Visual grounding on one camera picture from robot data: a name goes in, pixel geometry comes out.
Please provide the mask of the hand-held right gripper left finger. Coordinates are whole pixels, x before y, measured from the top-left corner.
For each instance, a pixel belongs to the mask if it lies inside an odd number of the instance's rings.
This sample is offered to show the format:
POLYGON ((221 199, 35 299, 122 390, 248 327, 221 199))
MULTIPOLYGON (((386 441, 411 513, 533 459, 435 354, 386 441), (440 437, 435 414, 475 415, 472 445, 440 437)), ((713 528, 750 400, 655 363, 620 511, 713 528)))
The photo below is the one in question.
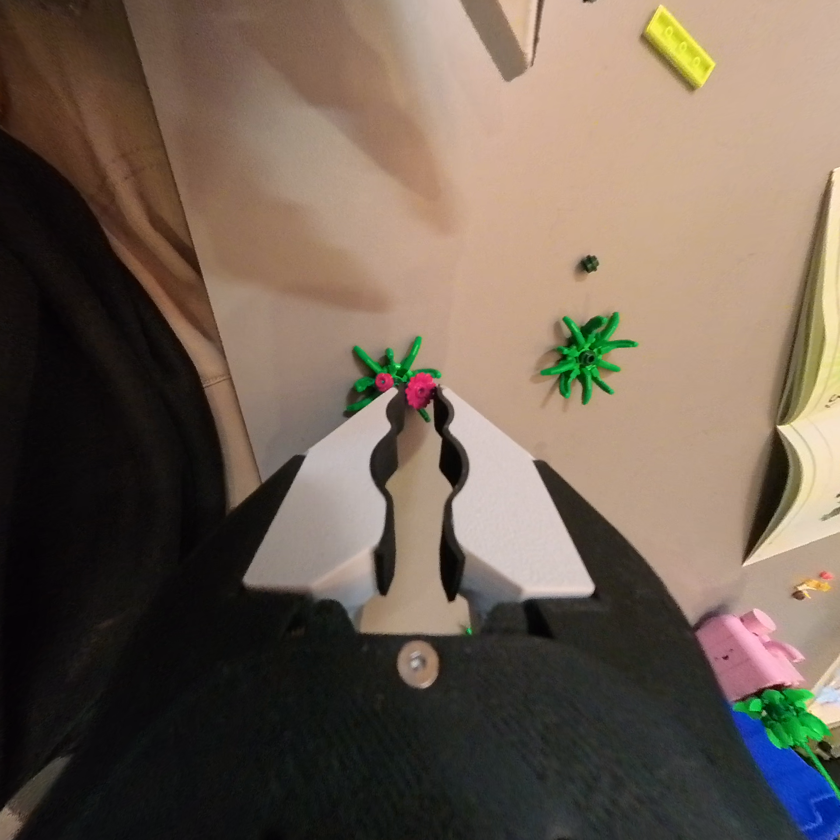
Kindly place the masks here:
POLYGON ((341 604, 359 628, 367 603, 386 594, 396 567, 394 501, 405 423, 393 387, 303 456, 243 583, 259 592, 341 604))

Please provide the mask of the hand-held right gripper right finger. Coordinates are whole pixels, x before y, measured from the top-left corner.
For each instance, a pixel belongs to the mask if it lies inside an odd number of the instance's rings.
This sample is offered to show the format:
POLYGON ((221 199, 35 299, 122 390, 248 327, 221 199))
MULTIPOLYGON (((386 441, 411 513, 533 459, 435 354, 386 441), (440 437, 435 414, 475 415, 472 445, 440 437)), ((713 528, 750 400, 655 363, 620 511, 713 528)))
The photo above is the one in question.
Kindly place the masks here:
POLYGON ((440 578, 469 621, 530 601, 588 599, 595 583, 530 453, 446 386, 434 396, 438 468, 449 484, 440 578))

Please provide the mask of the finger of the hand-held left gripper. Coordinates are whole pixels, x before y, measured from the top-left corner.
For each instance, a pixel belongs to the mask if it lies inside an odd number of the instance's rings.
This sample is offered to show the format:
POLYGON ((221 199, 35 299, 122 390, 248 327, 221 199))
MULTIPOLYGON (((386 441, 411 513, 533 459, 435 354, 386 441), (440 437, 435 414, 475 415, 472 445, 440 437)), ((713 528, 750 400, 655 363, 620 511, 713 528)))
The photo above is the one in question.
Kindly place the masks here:
POLYGON ((462 1, 502 79, 528 71, 536 58, 544 1, 462 1))

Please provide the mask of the pink flower toy stem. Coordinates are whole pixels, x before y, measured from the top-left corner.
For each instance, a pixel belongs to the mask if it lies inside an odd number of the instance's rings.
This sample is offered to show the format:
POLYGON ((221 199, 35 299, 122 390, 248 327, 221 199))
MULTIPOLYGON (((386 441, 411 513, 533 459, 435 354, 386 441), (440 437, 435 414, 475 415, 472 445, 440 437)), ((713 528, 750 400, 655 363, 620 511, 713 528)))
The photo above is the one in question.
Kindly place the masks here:
POLYGON ((425 422, 429 423, 431 416, 427 412, 427 406, 434 397, 437 380, 441 375, 441 372, 436 369, 408 371, 401 374, 382 371, 374 376, 373 387, 378 392, 386 392, 394 386, 404 385, 407 404, 417 411, 425 422))

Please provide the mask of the small green toy leaf plant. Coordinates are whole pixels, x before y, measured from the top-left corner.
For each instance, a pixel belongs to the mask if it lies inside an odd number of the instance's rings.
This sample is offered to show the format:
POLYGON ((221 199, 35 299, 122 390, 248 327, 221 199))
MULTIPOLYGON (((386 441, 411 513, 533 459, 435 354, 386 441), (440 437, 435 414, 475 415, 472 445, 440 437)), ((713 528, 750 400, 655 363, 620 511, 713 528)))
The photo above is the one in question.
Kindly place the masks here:
POLYGON ((380 359, 375 359, 374 357, 370 356, 366 353, 361 346, 356 345, 353 347, 353 354, 357 357, 357 359, 364 365, 366 368, 366 373, 360 376, 355 383, 352 385, 352 390, 355 394, 359 395, 360 398, 355 402, 348 404, 344 408, 344 415, 346 417, 350 417, 351 415, 356 414, 357 412, 363 410, 368 405, 372 404, 379 396, 386 394, 392 389, 403 389, 405 391, 404 385, 397 385, 391 388, 386 392, 378 392, 373 387, 373 378, 377 373, 382 371, 387 371, 391 373, 401 374, 403 372, 408 371, 421 371, 423 369, 432 369, 432 368, 418 368, 416 366, 417 356, 423 345, 423 338, 421 336, 417 336, 412 343, 410 349, 406 352, 406 354, 401 358, 398 359, 395 355, 395 352, 392 348, 388 348, 384 351, 383 356, 380 359))

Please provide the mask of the lime green toy brick plate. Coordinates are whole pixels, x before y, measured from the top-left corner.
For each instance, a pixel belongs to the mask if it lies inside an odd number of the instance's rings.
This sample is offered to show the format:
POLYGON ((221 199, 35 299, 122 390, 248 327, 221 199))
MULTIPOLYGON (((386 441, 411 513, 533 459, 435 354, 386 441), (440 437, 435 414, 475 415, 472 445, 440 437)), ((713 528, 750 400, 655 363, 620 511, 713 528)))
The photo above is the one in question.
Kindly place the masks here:
POLYGON ((662 4, 653 12, 643 38, 691 89, 702 88, 716 67, 715 60, 662 4))

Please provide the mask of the large green toy leaf plant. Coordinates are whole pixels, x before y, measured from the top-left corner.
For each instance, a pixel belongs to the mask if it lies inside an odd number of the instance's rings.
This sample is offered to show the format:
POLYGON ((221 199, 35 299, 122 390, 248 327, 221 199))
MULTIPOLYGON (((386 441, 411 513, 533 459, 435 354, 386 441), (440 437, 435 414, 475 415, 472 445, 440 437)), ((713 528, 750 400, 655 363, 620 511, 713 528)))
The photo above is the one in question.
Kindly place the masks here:
POLYGON ((557 356, 555 362, 541 369, 539 375, 554 378, 559 394, 566 400, 571 398, 574 383, 579 383, 583 406, 590 404, 594 390, 613 395, 614 390, 602 373, 618 373, 621 367, 608 357, 616 350, 638 346, 634 340, 615 338, 621 324, 620 312, 595 315, 584 323, 578 323, 571 316, 563 316, 560 322, 568 336, 564 343, 553 348, 557 356))

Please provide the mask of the pink toy brick block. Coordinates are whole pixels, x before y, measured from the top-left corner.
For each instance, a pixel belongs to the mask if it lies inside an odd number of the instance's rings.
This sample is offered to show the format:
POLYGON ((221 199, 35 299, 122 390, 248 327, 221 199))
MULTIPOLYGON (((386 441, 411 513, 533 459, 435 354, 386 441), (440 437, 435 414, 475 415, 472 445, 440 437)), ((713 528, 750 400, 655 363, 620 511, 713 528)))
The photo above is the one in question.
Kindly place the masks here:
POLYGON ((799 688, 805 679, 797 668, 804 655, 774 637, 776 624, 761 610, 720 614, 698 626, 695 636, 729 703, 766 689, 799 688))

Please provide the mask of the person's black jacket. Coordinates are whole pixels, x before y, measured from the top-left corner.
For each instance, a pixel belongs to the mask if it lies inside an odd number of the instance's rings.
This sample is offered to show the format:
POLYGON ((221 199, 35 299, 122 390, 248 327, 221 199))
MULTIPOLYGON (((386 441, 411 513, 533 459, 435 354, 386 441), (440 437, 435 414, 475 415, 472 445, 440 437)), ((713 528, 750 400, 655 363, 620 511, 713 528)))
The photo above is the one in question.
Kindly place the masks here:
POLYGON ((74 749, 224 517, 193 362, 58 171, 2 132, 2 800, 74 749))

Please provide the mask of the small yellow toy piece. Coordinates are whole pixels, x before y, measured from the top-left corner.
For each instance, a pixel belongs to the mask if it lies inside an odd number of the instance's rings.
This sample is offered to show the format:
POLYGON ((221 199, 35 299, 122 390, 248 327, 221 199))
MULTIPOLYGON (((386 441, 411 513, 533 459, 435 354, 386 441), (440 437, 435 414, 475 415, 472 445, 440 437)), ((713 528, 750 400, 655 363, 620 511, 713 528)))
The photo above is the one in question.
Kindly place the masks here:
POLYGON ((791 598, 800 602, 811 600, 814 594, 830 592, 836 581, 834 572, 821 570, 816 576, 799 581, 791 592, 791 598))

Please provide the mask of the toy instruction booklet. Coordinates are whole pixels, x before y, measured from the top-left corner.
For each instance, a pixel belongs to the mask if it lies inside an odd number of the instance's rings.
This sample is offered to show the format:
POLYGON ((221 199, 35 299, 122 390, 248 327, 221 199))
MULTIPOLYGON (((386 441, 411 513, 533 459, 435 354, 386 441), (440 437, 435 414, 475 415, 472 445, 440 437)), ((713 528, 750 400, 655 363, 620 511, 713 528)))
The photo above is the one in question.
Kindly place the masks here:
POLYGON ((786 457, 784 489, 746 565, 838 533, 838 168, 821 204, 775 429, 786 457))

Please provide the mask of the bright green toy leaf sprig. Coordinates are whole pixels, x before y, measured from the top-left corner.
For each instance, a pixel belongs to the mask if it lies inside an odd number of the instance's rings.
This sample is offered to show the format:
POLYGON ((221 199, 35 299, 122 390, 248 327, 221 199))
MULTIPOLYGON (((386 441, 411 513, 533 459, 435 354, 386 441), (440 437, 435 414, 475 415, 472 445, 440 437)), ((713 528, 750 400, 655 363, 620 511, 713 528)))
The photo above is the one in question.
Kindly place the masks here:
POLYGON ((813 693, 807 689, 767 688, 734 702, 731 708, 760 722, 777 749, 803 752, 839 797, 837 785, 812 749, 813 743, 822 742, 831 735, 824 721, 809 711, 813 698, 813 693))

